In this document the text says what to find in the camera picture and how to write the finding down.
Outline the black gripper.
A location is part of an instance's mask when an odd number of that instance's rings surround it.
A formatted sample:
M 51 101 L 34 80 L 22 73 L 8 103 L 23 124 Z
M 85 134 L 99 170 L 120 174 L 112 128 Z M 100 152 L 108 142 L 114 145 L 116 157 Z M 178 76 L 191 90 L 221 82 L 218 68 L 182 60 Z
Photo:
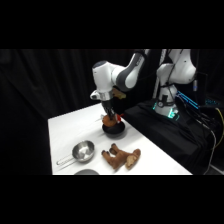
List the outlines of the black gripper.
M 116 122 L 118 122 L 118 117 L 117 117 L 117 113 L 114 112 L 114 103 L 113 100 L 106 100 L 106 101 L 102 101 L 102 106 L 105 110 L 105 112 L 108 114 L 109 120 L 115 120 Z

